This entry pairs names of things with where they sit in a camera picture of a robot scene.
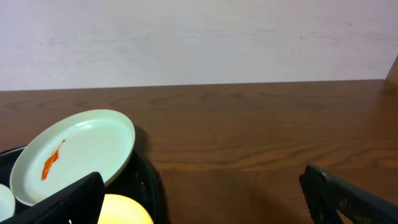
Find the light blue plate front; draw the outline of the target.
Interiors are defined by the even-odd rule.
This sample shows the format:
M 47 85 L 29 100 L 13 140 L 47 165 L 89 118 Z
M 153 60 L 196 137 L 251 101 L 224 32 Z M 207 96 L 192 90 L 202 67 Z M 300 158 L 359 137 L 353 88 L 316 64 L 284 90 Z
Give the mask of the light blue plate front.
M 0 184 L 0 222 L 15 214 L 16 200 L 11 189 Z

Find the light blue plate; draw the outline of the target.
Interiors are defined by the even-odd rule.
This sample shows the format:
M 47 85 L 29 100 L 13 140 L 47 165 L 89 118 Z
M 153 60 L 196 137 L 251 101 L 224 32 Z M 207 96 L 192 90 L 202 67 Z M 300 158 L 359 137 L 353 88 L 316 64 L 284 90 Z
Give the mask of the light blue plate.
M 11 189 L 0 184 L 0 222 L 15 214 L 16 200 Z
M 20 203 L 33 206 L 92 172 L 109 185 L 127 166 L 135 139 L 132 121 L 118 111 L 74 114 L 23 149 L 13 165 L 10 188 Z

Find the light blue plate back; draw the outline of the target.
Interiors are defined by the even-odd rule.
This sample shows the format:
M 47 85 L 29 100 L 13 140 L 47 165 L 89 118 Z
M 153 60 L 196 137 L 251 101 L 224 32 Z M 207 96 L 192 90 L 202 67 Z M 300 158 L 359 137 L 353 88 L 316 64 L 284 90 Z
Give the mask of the light blue plate back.
M 109 185 L 127 166 L 135 139 L 132 121 L 118 111 L 74 114 L 23 149 L 13 165 L 10 188 L 20 203 L 33 206 L 92 172 Z

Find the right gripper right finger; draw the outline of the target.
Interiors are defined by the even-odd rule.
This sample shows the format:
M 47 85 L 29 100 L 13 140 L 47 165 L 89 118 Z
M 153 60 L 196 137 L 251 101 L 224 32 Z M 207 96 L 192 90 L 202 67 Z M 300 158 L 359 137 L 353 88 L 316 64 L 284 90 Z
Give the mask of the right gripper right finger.
M 342 213 L 353 223 L 397 224 L 397 205 L 318 166 L 307 165 L 299 182 L 314 223 L 342 223 Z

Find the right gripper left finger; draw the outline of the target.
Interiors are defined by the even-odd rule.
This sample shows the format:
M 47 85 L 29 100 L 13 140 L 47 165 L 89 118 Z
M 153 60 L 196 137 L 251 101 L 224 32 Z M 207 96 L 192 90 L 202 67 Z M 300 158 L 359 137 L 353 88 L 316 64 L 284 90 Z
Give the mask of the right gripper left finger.
M 92 172 L 2 224 L 97 224 L 105 195 L 99 172 Z

